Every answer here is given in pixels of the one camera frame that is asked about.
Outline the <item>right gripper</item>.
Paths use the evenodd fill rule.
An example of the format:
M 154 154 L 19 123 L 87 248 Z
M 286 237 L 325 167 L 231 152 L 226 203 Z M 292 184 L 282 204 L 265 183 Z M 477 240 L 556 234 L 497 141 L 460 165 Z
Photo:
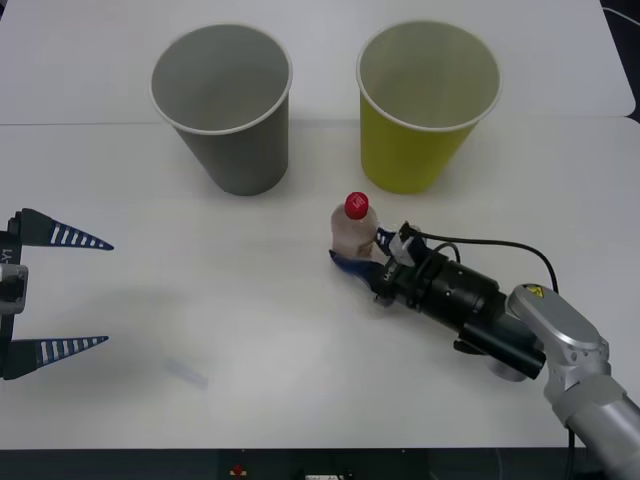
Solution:
M 398 232 L 379 226 L 375 243 L 382 253 L 398 253 Z M 426 298 L 426 261 L 414 266 L 390 259 L 385 263 L 364 258 L 351 258 L 329 251 L 334 265 L 343 273 L 356 277 L 374 293 L 374 301 L 384 307 L 400 303 L 406 307 L 419 307 Z

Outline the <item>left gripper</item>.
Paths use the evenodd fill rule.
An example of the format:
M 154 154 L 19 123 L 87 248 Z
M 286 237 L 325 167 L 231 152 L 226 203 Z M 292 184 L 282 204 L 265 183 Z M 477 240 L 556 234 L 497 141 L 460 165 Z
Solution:
M 11 233 L 1 233 L 1 379 L 15 380 L 96 347 L 108 336 L 11 341 L 14 316 L 23 311 L 21 243 L 33 247 L 113 250 L 110 243 L 64 224 L 34 209 L 24 208 L 11 218 Z

